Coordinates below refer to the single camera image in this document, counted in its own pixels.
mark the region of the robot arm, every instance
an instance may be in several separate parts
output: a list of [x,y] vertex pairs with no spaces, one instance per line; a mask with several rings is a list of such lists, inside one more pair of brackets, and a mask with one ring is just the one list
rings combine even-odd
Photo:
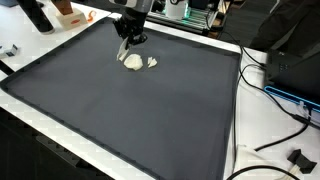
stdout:
[[143,26],[153,0],[109,0],[114,4],[126,7],[120,19],[115,20],[114,26],[122,39],[128,38],[126,49],[132,45],[144,43],[148,37],[143,33]]

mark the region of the mat border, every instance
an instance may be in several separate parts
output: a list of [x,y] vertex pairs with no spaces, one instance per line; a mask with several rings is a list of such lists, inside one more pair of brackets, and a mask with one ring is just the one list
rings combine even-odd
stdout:
[[[55,55],[57,52],[62,51],[63,48],[68,47],[70,45],[72,45],[74,42],[76,42],[76,40],[78,40],[79,38],[81,38],[82,36],[85,36],[86,33],[89,33],[91,30],[99,27],[101,24],[105,24],[105,23],[109,23],[110,20],[113,20],[113,18],[110,17],[105,17],[100,19],[99,21],[97,21],[95,24],[93,24],[92,26],[88,27],[87,29],[85,29],[84,31],[80,32],[79,34],[77,34],[76,36],[72,37],[71,39],[67,40],[66,42],[64,42],[63,44],[59,45],[58,47],[54,48],[52,51],[49,51],[48,53],[46,53],[45,55],[41,56],[40,58],[38,58],[37,60],[31,62],[30,64],[26,65],[25,67],[19,69],[18,71],[16,71],[15,73],[11,74],[10,76],[8,76],[7,78],[5,78],[4,80],[2,80],[0,82],[0,88],[6,92],[7,94],[9,94],[10,96],[14,97],[15,99],[27,104],[28,106],[36,109],[37,111],[39,111],[40,113],[52,118],[53,120],[55,120],[56,122],[60,123],[61,125],[65,126],[66,128],[75,131],[76,133],[78,133],[79,135],[81,135],[82,137],[86,138],[87,140],[93,142],[94,144],[98,145],[99,147],[105,149],[106,151],[112,153],[113,155],[119,157],[120,159],[124,160],[125,162],[133,165],[134,167],[138,168],[139,170],[141,170],[142,172],[150,175],[152,178],[155,179],[159,179],[159,180],[165,180],[165,178],[161,177],[160,175],[158,175],[157,173],[153,172],[152,169],[146,168],[144,167],[142,164],[139,164],[137,161],[123,155],[121,152],[116,151],[114,148],[100,142],[99,140],[95,139],[94,137],[86,134],[85,132],[81,131],[80,129],[72,126],[69,123],[66,123],[64,120],[54,116],[53,114],[51,114],[50,112],[47,112],[45,110],[43,110],[42,108],[38,107],[37,105],[25,100],[23,97],[16,95],[15,93],[11,92],[10,89],[7,87],[7,84],[10,83],[11,81],[15,80],[16,78],[20,77],[23,73],[28,72],[28,70],[32,69],[33,67],[41,64],[41,62],[45,62],[46,58],[48,56],[52,56]],[[177,37],[175,35],[172,34],[166,34],[163,32],[159,32],[156,30],[152,30],[152,29],[145,29],[145,32],[150,32],[152,31],[153,33],[158,33],[159,36],[164,36],[164,37],[169,37],[168,40],[182,40],[181,43],[195,43],[197,44],[197,48],[210,48],[210,50],[214,50],[214,52],[217,52],[219,54],[224,54],[227,56],[233,56],[234,60],[237,61],[237,67],[236,67],[236,72],[238,72],[238,69],[240,67],[240,63],[241,63],[241,57],[240,57],[240,53],[235,53],[235,52],[231,52],[225,49],[221,49],[218,47],[214,47],[214,46],[210,46],[207,44],[204,44],[202,42],[198,42],[198,41],[194,41],[194,40],[190,40],[190,39],[185,39],[185,38],[181,38],[181,37]],[[232,104],[232,109],[235,106],[236,103],[236,82],[237,82],[237,78],[238,78],[238,73],[235,73],[234,77],[234,82],[233,82],[233,87],[232,87],[232,100],[233,102]],[[223,179],[224,176],[224,169],[225,169],[225,164],[226,164],[226,158],[227,158],[227,150],[228,150],[228,143],[229,143],[229,137],[230,137],[230,129],[231,129],[231,125],[232,125],[232,117],[233,117],[233,111],[230,114],[230,126],[228,127],[224,127],[225,129],[225,144],[222,148],[224,148],[224,154],[223,156],[221,156],[220,162],[223,162],[223,166],[221,166],[217,172],[219,173],[218,177],[215,177],[216,179]],[[207,179],[212,178],[210,177],[209,172],[207,173]]]

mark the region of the gray mat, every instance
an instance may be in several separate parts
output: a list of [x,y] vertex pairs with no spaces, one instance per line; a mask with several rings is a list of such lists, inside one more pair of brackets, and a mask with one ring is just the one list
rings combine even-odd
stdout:
[[239,54],[146,34],[130,51],[138,72],[116,61],[121,39],[105,19],[1,87],[155,178],[222,179]]

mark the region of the white table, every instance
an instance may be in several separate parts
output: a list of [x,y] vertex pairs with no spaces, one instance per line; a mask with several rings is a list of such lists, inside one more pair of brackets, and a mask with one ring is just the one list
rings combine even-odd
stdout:
[[[64,32],[53,16],[55,14],[53,5],[50,5],[47,2],[45,2],[45,4],[47,5],[45,8],[45,13],[56,27],[56,33],[50,36],[40,35],[37,30],[35,30],[29,19],[22,13],[22,10],[19,7],[13,9],[0,7],[0,32],[6,32],[0,34],[0,42],[6,41],[14,43],[21,48],[21,51],[16,57],[3,60],[13,70],[18,70],[24,67],[86,28],[85,26],[82,26],[72,31]],[[85,14],[94,9],[77,4],[73,4],[73,6],[79,8],[85,12]],[[98,12],[97,16],[95,17],[95,21],[110,15],[110,13],[106,11],[97,9],[94,10]],[[119,14],[111,14],[109,17],[119,17]],[[236,45],[168,28],[162,25],[146,22],[145,27],[182,38],[188,38],[193,41],[219,47],[229,51],[240,52],[239,47]],[[248,52],[256,60],[260,62],[266,61],[266,54],[250,49],[248,49]],[[242,66],[251,63],[253,62],[246,55],[244,55]],[[263,74],[261,72],[249,69],[245,73],[245,76],[249,82],[262,87]],[[6,75],[0,72],[0,80],[4,79],[5,77]],[[283,100],[280,101],[286,109],[290,110],[291,112],[296,112],[296,106],[294,104]],[[23,122],[35,128],[37,131],[48,136],[58,144],[64,146],[74,154],[78,155],[85,161],[89,162],[96,168],[117,180],[153,179],[118,157],[85,139],[81,135],[7,95],[2,90],[0,90],[0,106],[21,119]],[[238,144],[246,145],[248,147],[255,148],[262,144],[288,136],[302,126],[300,123],[292,120],[287,115],[282,113],[276,107],[276,105],[274,105],[262,93],[246,86],[243,82],[239,87],[237,107],[237,142]],[[233,160],[231,140],[232,136],[230,136],[228,145],[225,176],[229,176],[232,171]],[[302,149],[303,153],[308,158],[313,161],[320,162],[320,131],[309,128],[304,134],[293,140],[261,151],[261,155],[265,159],[276,163],[276,165],[279,167],[289,169],[291,165],[286,160],[286,157],[293,149]],[[245,160],[247,163],[241,164],[241,167],[247,166],[251,162],[250,159],[254,159],[250,156],[246,158],[248,159]],[[264,172],[257,171],[254,174],[259,176],[259,173],[261,174]],[[250,175],[246,177],[243,176],[240,179],[250,179]],[[263,180],[264,178],[266,180],[273,179],[265,176],[259,177],[260,180]],[[317,166],[314,169],[312,175],[304,176],[304,179],[308,180],[316,180],[319,178],[320,166]]]

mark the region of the power cord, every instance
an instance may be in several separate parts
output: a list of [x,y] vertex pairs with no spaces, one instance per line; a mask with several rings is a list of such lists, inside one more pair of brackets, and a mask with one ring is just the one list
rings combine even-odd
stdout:
[[290,136],[288,136],[288,137],[285,137],[285,138],[283,138],[283,139],[280,139],[280,140],[278,140],[278,141],[275,141],[275,142],[272,142],[272,143],[269,143],[269,144],[260,146],[260,147],[254,149],[254,150],[258,152],[258,151],[261,151],[262,149],[266,149],[266,148],[268,148],[268,147],[275,146],[275,145],[277,145],[277,144],[280,144],[280,143],[283,143],[283,142],[285,142],[285,141],[288,141],[288,140],[290,140],[290,139],[292,139],[292,138],[294,138],[294,137],[297,137],[297,136],[299,136],[300,134],[302,134],[304,131],[307,130],[308,127],[309,127],[309,125],[308,125],[308,124],[305,124],[298,132],[296,132],[296,133],[294,133],[294,134],[292,134],[292,135],[290,135]]
[[304,118],[304,117],[302,117],[302,116],[300,116],[300,115],[298,115],[298,114],[293,114],[293,113],[288,112],[286,109],[284,109],[284,108],[281,106],[281,104],[280,104],[271,94],[265,92],[263,89],[261,89],[261,88],[259,88],[259,87],[257,87],[257,86],[254,86],[254,85],[250,84],[250,83],[246,80],[246,78],[243,76],[242,71],[240,71],[240,76],[242,77],[242,79],[244,80],[244,82],[245,82],[247,85],[249,85],[250,87],[252,87],[252,88],[254,88],[254,89],[257,89],[257,90],[261,91],[262,93],[264,93],[265,95],[267,95],[268,97],[270,97],[270,98],[273,100],[273,102],[274,102],[284,113],[286,113],[287,115],[291,116],[293,119],[295,119],[295,120],[297,120],[297,121],[299,121],[299,122],[301,122],[301,123],[303,123],[303,124],[307,124],[307,125],[315,128],[315,129],[320,130],[320,127],[319,127],[319,126],[317,126],[316,124],[312,123],[312,122],[309,121],[308,119],[306,119],[306,118]]
[[244,51],[247,56],[252,60],[254,61],[255,63],[257,63],[258,65],[262,66],[262,67],[266,67],[266,64],[264,63],[261,63],[261,62],[258,62],[256,59],[254,59],[248,52],[247,50],[228,32],[224,31],[223,33],[227,34],[228,36],[231,37],[231,39],[241,48],[242,51]]
[[[229,35],[229,36],[231,37],[231,39],[240,47],[240,55],[242,56],[242,55],[243,55],[243,52],[245,51],[245,48],[244,48],[230,33],[228,33],[228,32],[223,32],[223,33]],[[254,60],[254,62],[256,62],[257,64],[259,64],[261,67],[265,67],[265,66],[266,66],[265,64],[260,63],[260,62],[258,62],[258,61],[255,60],[255,59],[253,59],[253,60]],[[255,89],[263,92],[264,94],[268,95],[268,96],[276,103],[276,105],[277,105],[283,112],[285,112],[286,114],[288,114],[288,115],[290,115],[290,116],[292,115],[292,114],[289,113],[287,110],[285,110],[285,109],[280,105],[280,103],[279,103],[272,95],[270,95],[269,93],[265,92],[263,89],[261,89],[261,88],[259,88],[259,87],[257,87],[257,86],[254,86],[254,85],[252,85],[252,84],[250,84],[250,83],[247,81],[247,79],[243,76],[243,73],[242,73],[242,71],[241,71],[241,68],[239,69],[239,73],[240,73],[240,77],[244,80],[244,82],[245,82],[247,85],[249,85],[250,87],[253,87],[253,88],[255,88]]]
[[241,169],[241,170],[233,173],[230,177],[227,178],[227,180],[232,180],[232,179],[234,179],[235,177],[239,176],[242,173],[245,173],[245,172],[251,171],[251,170],[255,170],[255,169],[270,169],[270,170],[274,170],[274,171],[279,171],[279,172],[282,172],[282,173],[290,176],[291,178],[293,178],[295,180],[300,180],[298,177],[296,177],[295,175],[291,174],[290,172],[288,172],[286,170],[283,170],[283,169],[280,169],[280,168],[277,168],[277,167],[273,167],[273,166],[265,166],[265,165],[251,166],[251,167],[247,167],[247,168]]
[[[242,70],[242,74],[244,73],[244,71],[248,68],[248,67],[256,67],[260,70],[265,70],[265,68],[258,66],[256,64],[249,64],[247,66],[245,66]],[[241,76],[239,76],[238,81],[237,81],[237,85],[236,85],[236,98],[237,98],[237,94],[238,94],[238,88],[239,88],[239,83],[241,81]],[[234,104],[234,109],[233,109],[233,153],[234,153],[234,160],[236,161],[237,159],[237,131],[236,131],[236,121],[237,120],[237,103]]]
[[316,119],[316,118],[312,117],[311,114],[309,114],[308,112],[306,112],[306,110],[304,109],[304,102],[303,102],[303,101],[300,101],[300,104],[297,106],[297,109],[298,109],[298,111],[299,111],[301,114],[310,117],[311,120],[313,120],[313,121],[315,121],[315,122],[317,122],[317,123],[319,124],[319,122],[320,122],[319,119]]

